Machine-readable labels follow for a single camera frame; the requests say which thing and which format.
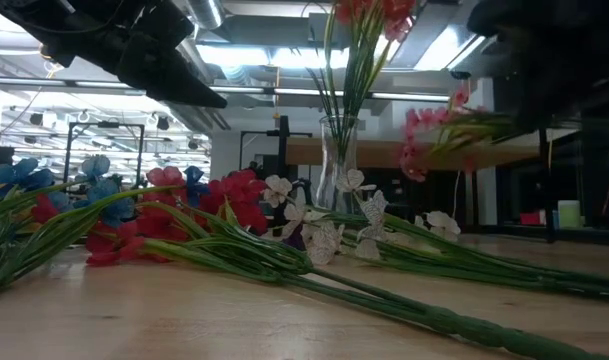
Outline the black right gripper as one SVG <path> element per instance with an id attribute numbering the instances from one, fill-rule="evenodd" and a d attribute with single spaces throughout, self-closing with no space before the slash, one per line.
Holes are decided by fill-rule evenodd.
<path id="1" fill-rule="evenodd" d="M 467 28 L 510 49 L 518 129 L 572 110 L 609 116 L 609 0 L 480 0 Z"/>

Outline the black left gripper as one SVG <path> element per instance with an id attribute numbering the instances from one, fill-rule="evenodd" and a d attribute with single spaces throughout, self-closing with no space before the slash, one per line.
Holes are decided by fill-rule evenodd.
<path id="1" fill-rule="evenodd" d="M 135 18 L 138 10 L 139 0 L 0 0 L 0 15 L 65 67 L 80 57 L 155 100 L 225 108 L 228 102 L 199 80 L 178 51 L 129 47 L 123 53 L 134 19 L 133 31 L 167 47 L 194 31 L 173 0 L 146 0 Z"/>

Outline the blue artificial flower bunch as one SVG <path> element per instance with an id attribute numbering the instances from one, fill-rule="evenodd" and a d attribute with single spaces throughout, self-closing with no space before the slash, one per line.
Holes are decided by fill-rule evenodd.
<path id="1" fill-rule="evenodd" d="M 34 198 L 35 222 L 28 230 L 0 226 L 0 290 L 46 266 L 77 242 L 83 242 L 91 266 L 149 258 L 151 241 L 183 242 L 194 226 L 188 208 L 209 195 L 202 171 L 190 166 L 156 168 L 146 175 L 147 187 L 123 191 L 107 174 L 109 160 L 93 156 L 73 183 L 57 184 L 53 173 L 35 159 L 0 165 L 0 184 L 19 185 Z"/>

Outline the pink artificial flower bunch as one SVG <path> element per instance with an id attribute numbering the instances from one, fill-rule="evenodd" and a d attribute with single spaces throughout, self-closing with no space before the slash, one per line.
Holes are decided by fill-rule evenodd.
<path id="1" fill-rule="evenodd" d="M 420 164 L 421 160 L 478 143 L 494 144 L 519 134 L 508 115 L 488 111 L 483 106 L 470 106 L 470 93 L 471 86 L 465 83 L 450 96 L 446 106 L 411 108 L 406 112 L 399 167 L 408 179 L 418 183 L 426 180 L 428 168 Z M 419 130 L 437 130 L 437 139 L 432 145 L 421 145 L 416 136 Z"/>

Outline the red artificial flower bunch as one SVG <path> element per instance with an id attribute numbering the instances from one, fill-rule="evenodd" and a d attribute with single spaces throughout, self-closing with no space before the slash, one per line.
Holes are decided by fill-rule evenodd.
<path id="1" fill-rule="evenodd" d="M 265 180 L 240 170 L 206 183 L 210 193 L 189 206 L 194 226 L 183 242 L 151 241 L 152 258 L 197 264 L 260 282 L 292 285 L 347 301 L 436 332 L 534 360 L 609 360 L 609 356 L 518 329 L 457 314 L 330 273 L 305 251 L 285 245 L 285 218 L 264 197 Z"/>

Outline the orange artificial flower bunch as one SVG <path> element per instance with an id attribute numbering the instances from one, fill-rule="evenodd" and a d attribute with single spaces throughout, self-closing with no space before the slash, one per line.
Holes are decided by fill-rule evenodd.
<path id="1" fill-rule="evenodd" d="M 390 48 L 403 40 L 413 25 L 412 13 L 417 1 L 334 0 L 324 32 L 323 66 L 308 70 L 319 92 L 324 117 L 359 119 L 366 96 L 387 62 Z M 332 37 L 340 27 L 348 30 L 348 59 L 343 80 L 338 82 L 331 60 Z M 341 192 L 350 194 L 340 189 L 340 182 L 348 178 L 351 170 L 340 176 L 337 188 Z"/>

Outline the tall clear glass vase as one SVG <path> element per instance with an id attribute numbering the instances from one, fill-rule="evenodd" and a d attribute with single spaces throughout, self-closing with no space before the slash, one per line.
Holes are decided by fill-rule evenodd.
<path id="1" fill-rule="evenodd" d="M 356 169 L 357 133 L 356 117 L 327 116 L 320 120 L 322 130 L 322 171 L 316 194 L 316 205 L 345 214 L 356 211 L 356 202 L 349 193 L 341 192 L 337 185 L 341 175 Z"/>

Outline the purple artificial flower bunch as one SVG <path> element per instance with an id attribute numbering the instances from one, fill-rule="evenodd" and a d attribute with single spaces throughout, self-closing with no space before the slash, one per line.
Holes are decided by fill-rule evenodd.
<path id="1" fill-rule="evenodd" d="M 305 251 L 307 249 L 308 240 L 303 226 L 299 225 L 296 227 L 288 237 L 282 240 L 282 242 L 296 250 Z"/>

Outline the white artificial flower bunch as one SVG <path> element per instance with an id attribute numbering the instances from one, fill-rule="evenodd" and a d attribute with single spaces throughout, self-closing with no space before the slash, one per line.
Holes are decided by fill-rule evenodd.
<path id="1" fill-rule="evenodd" d="M 359 170 L 340 182 L 356 201 L 353 214 L 313 206 L 294 192 L 303 180 L 277 175 L 266 178 L 264 197 L 285 218 L 284 239 L 299 225 L 306 232 L 307 256 L 316 265 L 327 265 L 344 255 L 368 265 L 518 289 L 568 294 L 609 301 L 609 277 L 557 270 L 459 243 L 457 222 L 444 212 L 432 211 L 409 222 L 387 213 L 383 192 L 367 185 Z"/>

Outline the long tube light fixture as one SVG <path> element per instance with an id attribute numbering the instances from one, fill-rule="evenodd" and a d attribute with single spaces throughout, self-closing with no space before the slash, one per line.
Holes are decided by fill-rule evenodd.
<path id="1" fill-rule="evenodd" d="M 0 88 L 15 86 L 21 88 L 42 87 L 42 88 L 66 88 L 99 91 L 117 90 L 127 95 L 143 93 L 120 82 L 107 81 L 84 81 L 71 79 L 46 79 L 46 78 L 21 78 L 21 77 L 0 77 Z M 253 86 L 209 86 L 218 94 L 244 94 L 244 95 L 277 95 L 277 96 L 317 96 L 319 92 L 314 89 L 282 88 L 282 87 L 253 87 Z M 435 95 L 423 93 L 392 93 L 392 92 L 369 92 L 366 96 L 370 100 L 386 101 L 411 101 L 427 103 L 447 103 L 448 95 Z"/>

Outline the green plastic container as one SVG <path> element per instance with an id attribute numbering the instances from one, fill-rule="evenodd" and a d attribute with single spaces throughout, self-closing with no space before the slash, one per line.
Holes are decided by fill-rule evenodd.
<path id="1" fill-rule="evenodd" d="M 580 201 L 559 200 L 558 217 L 561 228 L 580 228 L 582 226 Z"/>

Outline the small silver ventilation duct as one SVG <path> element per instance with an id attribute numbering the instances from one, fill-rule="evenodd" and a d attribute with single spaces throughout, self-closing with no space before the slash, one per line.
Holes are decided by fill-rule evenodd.
<path id="1" fill-rule="evenodd" d="M 225 20 L 221 0 L 186 0 L 189 12 L 200 29 L 219 28 Z"/>

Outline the black background rig frame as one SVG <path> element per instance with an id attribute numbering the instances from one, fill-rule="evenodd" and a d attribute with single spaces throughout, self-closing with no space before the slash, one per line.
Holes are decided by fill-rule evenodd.
<path id="1" fill-rule="evenodd" d="M 70 159 L 72 154 L 72 143 L 79 136 L 83 135 L 86 130 L 90 127 L 97 127 L 101 129 L 119 129 L 119 128 L 127 128 L 129 130 L 133 128 L 138 128 L 140 134 L 135 138 L 137 142 L 137 166 L 136 166 L 136 180 L 133 186 L 133 190 L 139 189 L 142 187 L 142 160 L 143 160 L 143 148 L 144 148 L 144 137 L 145 137 L 145 126 L 142 124 L 129 124 L 129 123 L 120 123 L 120 122 L 111 122 L 108 120 L 105 121 L 96 121 L 96 122 L 81 122 L 74 121 L 69 124 L 69 130 L 67 134 L 67 143 L 65 149 L 65 162 L 64 162 L 64 170 L 63 170 L 63 181 L 67 182 L 69 179 L 69 167 L 70 167 Z"/>

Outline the wooden shelf with black frame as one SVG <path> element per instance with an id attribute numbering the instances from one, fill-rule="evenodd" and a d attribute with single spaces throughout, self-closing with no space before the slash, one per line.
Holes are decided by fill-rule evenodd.
<path id="1" fill-rule="evenodd" d="M 286 117 L 277 130 L 278 172 L 289 165 L 320 165 L 322 179 L 316 199 L 334 211 L 354 212 L 356 202 L 338 190 L 339 177 L 351 169 L 397 167 L 411 178 L 428 170 L 468 171 L 497 166 L 508 159 L 493 149 L 529 131 L 500 113 L 472 111 L 451 114 L 439 122 L 433 143 L 418 143 L 414 125 L 404 127 L 402 143 L 366 141 L 359 144 L 359 119 L 354 116 L 326 116 L 320 120 L 322 137 L 292 133 Z"/>

